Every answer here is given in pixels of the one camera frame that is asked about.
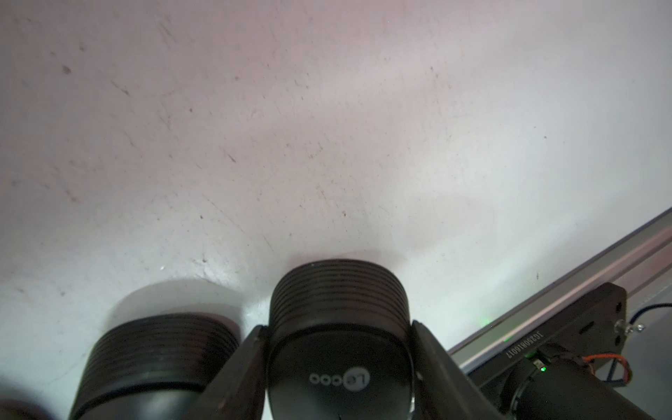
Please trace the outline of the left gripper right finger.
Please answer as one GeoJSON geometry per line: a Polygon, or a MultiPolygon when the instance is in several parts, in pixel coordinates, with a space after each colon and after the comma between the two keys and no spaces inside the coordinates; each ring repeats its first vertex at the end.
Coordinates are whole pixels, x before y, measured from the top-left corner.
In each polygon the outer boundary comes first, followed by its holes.
{"type": "Polygon", "coordinates": [[[411,325],[411,353],[416,376],[414,419],[503,418],[417,320],[411,325]]]}

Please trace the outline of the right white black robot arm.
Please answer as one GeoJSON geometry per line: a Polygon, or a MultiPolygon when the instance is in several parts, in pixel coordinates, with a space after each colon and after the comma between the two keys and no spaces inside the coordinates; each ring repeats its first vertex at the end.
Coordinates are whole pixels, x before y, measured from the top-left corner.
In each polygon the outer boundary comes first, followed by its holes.
{"type": "Polygon", "coordinates": [[[516,364],[500,395],[514,419],[649,419],[651,416],[572,359],[516,364]]]}

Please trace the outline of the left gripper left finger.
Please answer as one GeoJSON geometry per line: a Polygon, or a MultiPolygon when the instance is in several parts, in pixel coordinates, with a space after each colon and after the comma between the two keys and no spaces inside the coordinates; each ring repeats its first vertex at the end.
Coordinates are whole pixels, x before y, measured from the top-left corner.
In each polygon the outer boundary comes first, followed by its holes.
{"type": "Polygon", "coordinates": [[[264,414],[268,342],[268,327],[255,327],[183,418],[260,419],[264,414]]]}

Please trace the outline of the aluminium rail base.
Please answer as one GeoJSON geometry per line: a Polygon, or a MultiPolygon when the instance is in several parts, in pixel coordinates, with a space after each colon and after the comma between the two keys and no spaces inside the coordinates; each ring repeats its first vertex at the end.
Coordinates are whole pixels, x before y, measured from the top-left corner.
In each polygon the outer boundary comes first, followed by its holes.
{"type": "Polygon", "coordinates": [[[606,250],[579,265],[448,350],[469,373],[520,342],[530,342],[541,325],[604,283],[625,289],[628,299],[645,299],[670,281],[671,211],[668,209],[606,250]]]}

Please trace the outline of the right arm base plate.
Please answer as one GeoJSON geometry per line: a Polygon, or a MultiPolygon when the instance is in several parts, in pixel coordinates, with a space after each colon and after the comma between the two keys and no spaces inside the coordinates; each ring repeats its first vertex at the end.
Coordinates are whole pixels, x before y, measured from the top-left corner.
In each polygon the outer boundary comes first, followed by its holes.
{"type": "Polygon", "coordinates": [[[600,285],[521,337],[498,343],[488,357],[468,371],[468,376],[483,388],[507,376],[517,362],[532,356],[541,346],[557,345],[577,356],[619,353],[627,340],[627,299],[624,288],[613,283],[600,285]]]}

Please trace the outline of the black computer mouse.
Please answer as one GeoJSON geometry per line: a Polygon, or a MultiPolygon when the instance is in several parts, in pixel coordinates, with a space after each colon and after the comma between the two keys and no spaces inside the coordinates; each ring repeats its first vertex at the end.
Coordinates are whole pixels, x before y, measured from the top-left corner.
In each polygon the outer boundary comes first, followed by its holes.
{"type": "Polygon", "coordinates": [[[373,262],[327,259],[285,274],[269,308],[275,419],[406,419],[414,369],[402,283],[373,262]]]}
{"type": "Polygon", "coordinates": [[[239,346],[228,325],[206,314],[163,314],[119,325],[93,346],[69,417],[82,419],[142,392],[201,392],[239,346]]]}

